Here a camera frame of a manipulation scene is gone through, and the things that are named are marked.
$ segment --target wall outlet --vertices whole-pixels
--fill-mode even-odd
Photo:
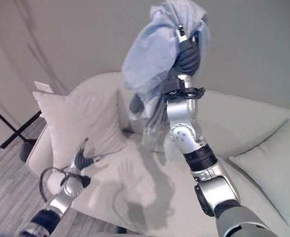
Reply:
[[[35,85],[36,85],[36,88],[38,90],[42,90],[42,91],[45,91],[47,93],[54,94],[52,87],[48,84],[44,84],[42,82],[35,81]]]

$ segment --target white pillow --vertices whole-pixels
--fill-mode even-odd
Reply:
[[[88,137],[87,158],[125,147],[118,123],[117,91],[68,97],[33,92],[51,136],[53,165],[68,166],[78,145]]]
[[[290,119],[259,146],[229,159],[261,186],[290,224]]]

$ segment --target wooden floor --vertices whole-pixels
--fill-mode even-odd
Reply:
[[[45,120],[38,118],[23,135],[37,138],[44,126]],[[19,159],[22,144],[16,138],[6,149],[0,149],[0,237],[16,235],[44,204],[38,179]],[[110,223],[71,209],[52,236],[88,237],[98,232],[114,233],[115,229]]]

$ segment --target couch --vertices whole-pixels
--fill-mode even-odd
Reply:
[[[123,86],[121,73],[92,77],[77,86],[70,96],[119,88],[120,128],[127,146],[83,170],[92,178],[73,202],[72,208],[92,217],[158,237],[216,237],[215,219],[202,211],[189,167],[180,153],[173,160],[144,149],[142,128],[128,116],[133,92]],[[260,187],[228,161],[268,138],[290,118],[290,110],[255,100],[207,90],[198,103],[203,135],[222,160],[236,185],[241,204],[254,211],[278,236],[288,236],[289,227]],[[26,162],[36,176],[52,166],[50,135],[44,128]],[[48,179],[51,193],[59,180]]]

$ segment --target gray wall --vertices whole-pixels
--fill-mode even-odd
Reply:
[[[20,81],[0,47],[0,114],[18,129],[37,111],[38,106],[32,94]],[[12,134],[0,120],[0,145]]]
[[[159,0],[0,0],[0,45],[28,90],[67,94],[120,67]],[[199,0],[212,46],[199,86],[290,108],[290,0]]]

